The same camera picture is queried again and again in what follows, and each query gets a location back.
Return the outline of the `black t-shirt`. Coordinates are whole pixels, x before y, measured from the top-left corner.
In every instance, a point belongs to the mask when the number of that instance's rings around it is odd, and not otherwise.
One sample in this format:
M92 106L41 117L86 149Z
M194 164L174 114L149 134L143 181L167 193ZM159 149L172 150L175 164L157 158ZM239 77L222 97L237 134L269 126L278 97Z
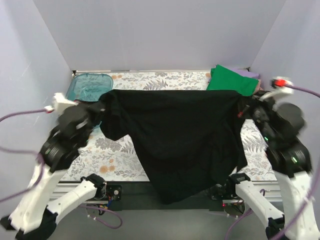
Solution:
M120 90L100 97L100 129L116 141L130 136L164 204L182 201L247 165L233 90Z

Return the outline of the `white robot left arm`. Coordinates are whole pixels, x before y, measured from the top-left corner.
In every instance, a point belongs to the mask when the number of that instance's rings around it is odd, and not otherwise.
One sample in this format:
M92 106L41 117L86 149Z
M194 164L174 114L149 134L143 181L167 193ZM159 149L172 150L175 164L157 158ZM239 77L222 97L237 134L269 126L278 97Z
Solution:
M7 231L16 231L17 240L46 240L58 223L87 200L101 200L106 196L106 181L91 174L60 198L50 198L79 149L88 144L89 136L100 123L105 107L100 102L76 103L66 107L41 150L28 188L19 194L22 199L15 210L0 219Z

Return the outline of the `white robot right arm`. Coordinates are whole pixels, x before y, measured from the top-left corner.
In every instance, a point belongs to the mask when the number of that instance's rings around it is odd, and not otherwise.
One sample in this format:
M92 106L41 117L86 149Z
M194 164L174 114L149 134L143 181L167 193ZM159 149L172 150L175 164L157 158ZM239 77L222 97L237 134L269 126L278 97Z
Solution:
M256 214L269 240L318 240L313 193L319 173L312 172L311 156L298 139L305 121L302 110L291 103L275 106L292 91L275 90L253 95L238 113L251 118L267 144L266 156L277 179L283 211L274 207L244 173L229 176L227 195L240 198Z

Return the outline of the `pink folded t-shirt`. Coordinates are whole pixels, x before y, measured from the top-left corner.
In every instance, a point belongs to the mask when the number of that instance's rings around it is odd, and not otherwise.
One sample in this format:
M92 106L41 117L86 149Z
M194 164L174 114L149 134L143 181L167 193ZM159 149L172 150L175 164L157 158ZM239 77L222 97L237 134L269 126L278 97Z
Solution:
M262 90L262 87L261 87L261 79L258 79L258 83L255 87L255 90L254 90L254 94L257 93L258 91Z

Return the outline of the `floral patterned table mat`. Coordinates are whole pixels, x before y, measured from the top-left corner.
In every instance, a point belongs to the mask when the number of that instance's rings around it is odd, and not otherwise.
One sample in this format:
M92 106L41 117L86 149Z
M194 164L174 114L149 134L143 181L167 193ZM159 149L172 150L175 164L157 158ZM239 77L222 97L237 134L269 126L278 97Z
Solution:
M209 83L209 71L167 72L110 72L114 89L123 90L205 90ZM241 171L251 181L275 181L276 177L265 155L265 141L252 120L246 120L241 129L241 139L247 166ZM79 181L81 177L97 174L108 182L147 182L129 136L118 141L104 137L96 128L88 145L80 150L80 156L72 163L63 181Z

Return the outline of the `teal transparent plastic tray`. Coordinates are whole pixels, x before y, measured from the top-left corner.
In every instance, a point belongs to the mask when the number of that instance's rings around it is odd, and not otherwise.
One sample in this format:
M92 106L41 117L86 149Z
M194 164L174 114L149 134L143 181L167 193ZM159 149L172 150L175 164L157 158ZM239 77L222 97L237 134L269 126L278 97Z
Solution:
M74 77L66 93L70 101L96 102L113 88L113 79L104 73L82 73Z

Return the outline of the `lavender folded t-shirt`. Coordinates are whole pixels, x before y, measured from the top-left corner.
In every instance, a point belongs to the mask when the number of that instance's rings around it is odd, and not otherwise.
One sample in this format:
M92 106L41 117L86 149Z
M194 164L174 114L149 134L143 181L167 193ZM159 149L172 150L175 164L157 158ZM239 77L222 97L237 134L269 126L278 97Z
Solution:
M237 68L228 68L230 71L241 75L242 77L252 78L252 79L259 79L260 75L255 72L248 71L247 69L237 69Z

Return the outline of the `green folded t-shirt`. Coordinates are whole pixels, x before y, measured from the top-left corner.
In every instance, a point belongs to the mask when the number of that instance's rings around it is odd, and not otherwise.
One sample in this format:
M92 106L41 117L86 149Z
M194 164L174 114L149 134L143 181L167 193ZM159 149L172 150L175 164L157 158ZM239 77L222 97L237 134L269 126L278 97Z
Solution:
M210 80L206 90L232 90L243 96L250 96L254 94L257 84L258 79L241 76L217 64L210 70Z

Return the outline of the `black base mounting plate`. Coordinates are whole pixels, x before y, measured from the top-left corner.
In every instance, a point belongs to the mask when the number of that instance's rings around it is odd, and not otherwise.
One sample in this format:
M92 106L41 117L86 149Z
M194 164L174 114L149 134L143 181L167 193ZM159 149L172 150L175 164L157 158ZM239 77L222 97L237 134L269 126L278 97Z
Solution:
M161 202L151 183L146 181L114 181L107 185L104 198L90 199L88 206L106 206L112 211L124 210L209 210L235 211L243 214L245 203L225 186L215 185L171 204Z

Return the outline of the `aluminium frame rail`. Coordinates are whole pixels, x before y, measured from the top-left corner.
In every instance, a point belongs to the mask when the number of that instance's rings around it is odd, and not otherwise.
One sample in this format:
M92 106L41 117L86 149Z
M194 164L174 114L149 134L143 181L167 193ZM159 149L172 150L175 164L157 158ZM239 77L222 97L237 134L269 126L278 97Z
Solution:
M281 202L281 190L277 181L253 181L253 185L258 189L265 190L265 198L269 202ZM64 194L75 189L80 184L79 181L62 181L57 184L49 201L56 200ZM147 181L109 181L108 186L120 185L122 195L124 194L155 194L156 191L150 182Z

